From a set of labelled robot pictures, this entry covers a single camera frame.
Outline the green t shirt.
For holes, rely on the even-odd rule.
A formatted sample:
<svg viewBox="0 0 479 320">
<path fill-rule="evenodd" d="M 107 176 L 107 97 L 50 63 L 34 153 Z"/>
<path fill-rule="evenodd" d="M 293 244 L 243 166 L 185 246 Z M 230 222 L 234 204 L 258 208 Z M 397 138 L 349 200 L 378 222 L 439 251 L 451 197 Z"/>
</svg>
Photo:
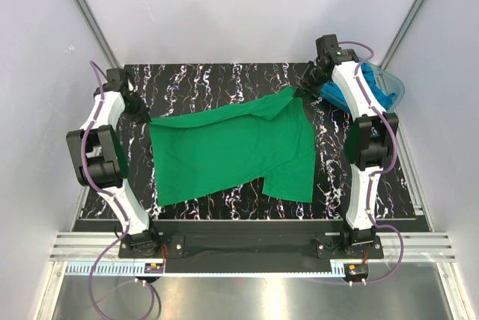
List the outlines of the green t shirt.
<svg viewBox="0 0 479 320">
<path fill-rule="evenodd" d="M 157 203 L 169 206 L 263 179 L 263 194 L 310 203 L 314 127 L 292 87 L 149 124 Z"/>
</svg>

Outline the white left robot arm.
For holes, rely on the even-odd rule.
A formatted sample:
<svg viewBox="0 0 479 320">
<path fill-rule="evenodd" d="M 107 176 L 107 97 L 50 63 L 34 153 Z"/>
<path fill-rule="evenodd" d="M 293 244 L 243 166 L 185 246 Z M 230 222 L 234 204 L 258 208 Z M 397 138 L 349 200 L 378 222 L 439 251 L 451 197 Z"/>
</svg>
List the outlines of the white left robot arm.
<svg viewBox="0 0 479 320">
<path fill-rule="evenodd" d="M 67 133 L 66 142 L 76 178 L 103 198 L 120 221 L 117 235 L 125 257 L 153 257 L 161 251 L 161 238 L 128 182 L 129 163 L 117 135 L 125 116 L 134 124 L 150 121 L 149 108 L 135 92 L 123 68 L 102 71 L 90 65 L 97 77 L 94 106 L 87 120 Z"/>
</svg>

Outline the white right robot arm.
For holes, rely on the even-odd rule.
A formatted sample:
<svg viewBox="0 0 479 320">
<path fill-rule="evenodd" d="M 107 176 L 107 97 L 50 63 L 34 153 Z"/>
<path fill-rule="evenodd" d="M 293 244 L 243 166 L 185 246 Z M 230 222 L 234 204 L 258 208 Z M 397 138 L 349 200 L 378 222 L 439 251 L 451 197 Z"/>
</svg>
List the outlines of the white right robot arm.
<svg viewBox="0 0 479 320">
<path fill-rule="evenodd" d="M 319 37 L 316 48 L 317 58 L 308 63 L 293 95 L 302 99 L 318 96 L 331 81 L 350 110 L 353 125 L 344 144 L 353 176 L 350 203 L 338 242 L 329 249 L 347 257 L 362 257 L 376 249 L 376 193 L 381 175 L 397 161 L 399 120 L 373 95 L 362 74 L 364 61 L 354 50 L 341 48 L 334 34 Z"/>
</svg>

